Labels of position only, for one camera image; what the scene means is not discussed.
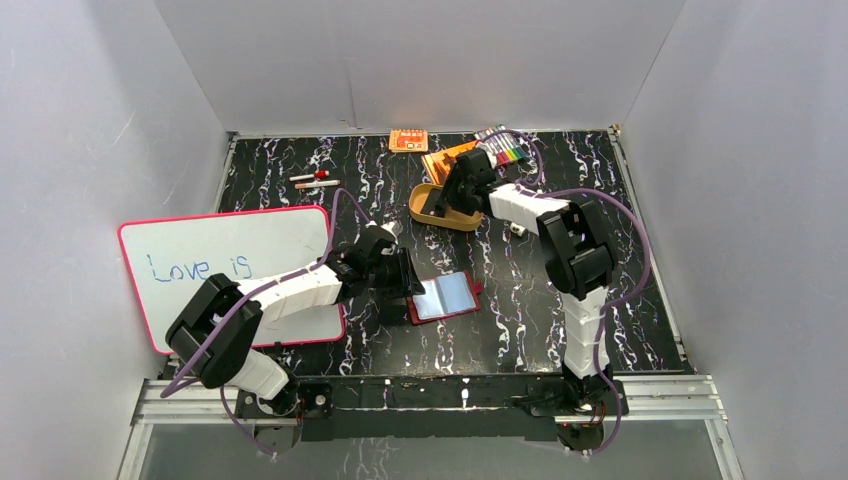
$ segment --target small orange package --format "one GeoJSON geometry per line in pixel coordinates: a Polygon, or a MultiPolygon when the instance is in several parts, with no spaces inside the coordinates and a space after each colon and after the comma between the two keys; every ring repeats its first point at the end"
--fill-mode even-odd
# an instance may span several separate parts
{"type": "Polygon", "coordinates": [[[389,150],[395,153],[426,152],[427,130],[392,130],[389,134],[389,150]]]}

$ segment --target metal frame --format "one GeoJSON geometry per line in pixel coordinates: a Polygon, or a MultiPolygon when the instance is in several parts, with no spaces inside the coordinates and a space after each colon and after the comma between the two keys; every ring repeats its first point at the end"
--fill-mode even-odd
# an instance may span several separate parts
{"type": "MultiPolygon", "coordinates": [[[[722,478],[744,478],[727,431],[724,406],[711,375],[622,375],[618,379],[624,384],[630,406],[630,413],[622,421],[703,420],[722,478]]],[[[179,395],[162,399],[159,395],[168,383],[165,380],[145,380],[142,385],[118,480],[139,478],[155,425],[230,423],[218,390],[207,390],[195,384],[183,389],[179,395]]],[[[224,396],[230,408],[235,409],[238,389],[226,387],[224,396]]],[[[553,421],[587,422],[589,417],[558,416],[553,421]]],[[[248,426],[296,426],[295,420],[290,418],[243,422],[248,426]]]]}

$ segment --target orange box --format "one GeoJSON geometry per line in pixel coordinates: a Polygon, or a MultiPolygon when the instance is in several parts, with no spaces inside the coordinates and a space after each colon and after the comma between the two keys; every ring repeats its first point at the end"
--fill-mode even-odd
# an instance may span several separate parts
{"type": "Polygon", "coordinates": [[[426,130],[392,130],[389,134],[389,150],[393,152],[426,152],[427,148],[426,130]]]}
{"type": "Polygon", "coordinates": [[[471,150],[475,146],[477,146],[477,140],[472,140],[462,145],[428,153],[421,156],[421,163],[424,164],[424,168],[427,169],[427,174],[430,175],[430,180],[433,183],[444,185],[453,164],[456,162],[456,156],[471,150]]]}

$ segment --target glass panel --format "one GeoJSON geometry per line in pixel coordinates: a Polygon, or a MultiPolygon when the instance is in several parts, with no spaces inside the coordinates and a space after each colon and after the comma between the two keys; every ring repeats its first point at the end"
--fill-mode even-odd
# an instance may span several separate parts
{"type": "MultiPolygon", "coordinates": [[[[283,452],[290,428],[260,439],[283,452]]],[[[232,425],[157,425],[142,479],[720,479],[703,421],[625,422],[588,463],[520,438],[366,438],[299,442],[275,463],[232,425]]]]}

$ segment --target small white object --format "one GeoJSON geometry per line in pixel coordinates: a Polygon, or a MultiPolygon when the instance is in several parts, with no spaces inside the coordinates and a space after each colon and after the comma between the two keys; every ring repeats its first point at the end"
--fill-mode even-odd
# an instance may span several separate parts
{"type": "Polygon", "coordinates": [[[339,180],[324,180],[321,182],[298,183],[294,186],[294,188],[298,190],[303,190],[305,188],[334,187],[341,183],[342,182],[339,180]]]}
{"type": "Polygon", "coordinates": [[[391,234],[395,236],[395,240],[397,240],[398,235],[403,233],[403,225],[401,225],[400,222],[396,222],[394,220],[388,223],[384,223],[382,227],[384,230],[391,232],[391,234]]]}
{"type": "Polygon", "coordinates": [[[227,384],[247,392],[255,393],[259,398],[271,400],[289,383],[289,376],[271,357],[256,350],[247,352],[244,365],[227,384]]]}
{"type": "Polygon", "coordinates": [[[521,225],[510,222],[509,231],[517,235],[519,238],[523,237],[525,233],[527,233],[527,229],[522,227],[521,225]]]}
{"type": "Polygon", "coordinates": [[[289,181],[290,182],[299,182],[301,180],[312,180],[313,178],[315,178],[315,174],[314,173],[308,173],[306,175],[297,175],[297,176],[294,176],[294,177],[289,177],[289,181]]]}

